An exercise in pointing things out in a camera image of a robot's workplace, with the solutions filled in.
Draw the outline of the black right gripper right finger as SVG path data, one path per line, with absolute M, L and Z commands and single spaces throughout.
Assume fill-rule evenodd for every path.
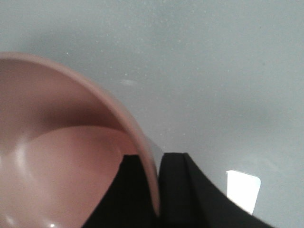
M 164 228 L 267 228 L 229 200 L 187 153 L 165 153 L 159 170 Z

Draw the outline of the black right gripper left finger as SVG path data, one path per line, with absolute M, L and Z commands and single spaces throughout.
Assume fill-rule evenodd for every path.
M 110 188 L 84 228 L 153 228 L 156 215 L 138 155 L 125 155 Z

